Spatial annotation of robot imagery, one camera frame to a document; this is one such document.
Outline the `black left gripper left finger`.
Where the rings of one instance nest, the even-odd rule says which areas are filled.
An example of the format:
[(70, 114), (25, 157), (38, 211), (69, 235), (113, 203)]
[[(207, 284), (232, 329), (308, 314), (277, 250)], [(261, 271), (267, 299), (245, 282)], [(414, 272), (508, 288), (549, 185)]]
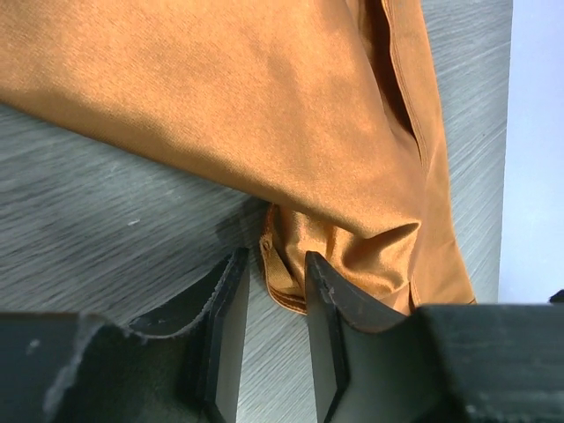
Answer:
[(249, 250), (238, 248), (205, 276), (129, 328), (150, 340), (185, 342), (175, 395), (199, 422), (235, 422), (249, 300)]

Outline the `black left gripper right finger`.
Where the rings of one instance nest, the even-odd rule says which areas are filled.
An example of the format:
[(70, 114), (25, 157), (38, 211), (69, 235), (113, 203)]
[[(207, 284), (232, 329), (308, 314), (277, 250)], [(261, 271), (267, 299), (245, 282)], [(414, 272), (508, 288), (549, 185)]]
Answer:
[(318, 253), (307, 254), (306, 280), (318, 421), (416, 421), (412, 321), (352, 285)]

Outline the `orange cloth napkin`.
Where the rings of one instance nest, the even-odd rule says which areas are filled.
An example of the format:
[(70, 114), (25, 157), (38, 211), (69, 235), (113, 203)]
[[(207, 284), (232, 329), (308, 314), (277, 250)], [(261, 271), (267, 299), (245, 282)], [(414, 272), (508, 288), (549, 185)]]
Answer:
[(418, 1), (4, 1), (1, 100), (268, 201), (292, 311), (309, 251), (404, 314), (475, 302)]

